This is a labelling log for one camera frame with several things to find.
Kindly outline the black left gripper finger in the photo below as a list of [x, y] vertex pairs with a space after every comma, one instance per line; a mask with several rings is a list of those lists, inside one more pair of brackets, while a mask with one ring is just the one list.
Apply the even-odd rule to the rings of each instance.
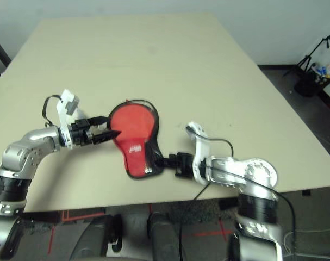
[[106, 124], [107, 127], [110, 126], [110, 118], [105, 116], [96, 116], [87, 119], [89, 125], [91, 126], [100, 126]]
[[93, 134], [92, 135], [92, 143], [94, 145], [109, 141], [109, 140], [113, 140], [115, 138], [117, 138], [118, 135], [121, 134], [121, 131], [115, 131], [115, 130], [109, 130], [103, 133], [99, 133], [99, 134]]

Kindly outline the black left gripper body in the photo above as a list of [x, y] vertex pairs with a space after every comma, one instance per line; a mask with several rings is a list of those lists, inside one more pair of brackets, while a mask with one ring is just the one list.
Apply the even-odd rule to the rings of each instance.
[[70, 125], [70, 135], [72, 143], [76, 146], [85, 146], [93, 143], [93, 135], [90, 132], [93, 119], [79, 119], [75, 120]]

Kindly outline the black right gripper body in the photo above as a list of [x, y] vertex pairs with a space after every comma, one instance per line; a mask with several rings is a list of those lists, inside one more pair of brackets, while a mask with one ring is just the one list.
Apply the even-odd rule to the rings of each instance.
[[194, 177], [192, 170], [194, 156], [190, 153], [177, 153], [176, 177], [192, 179]]

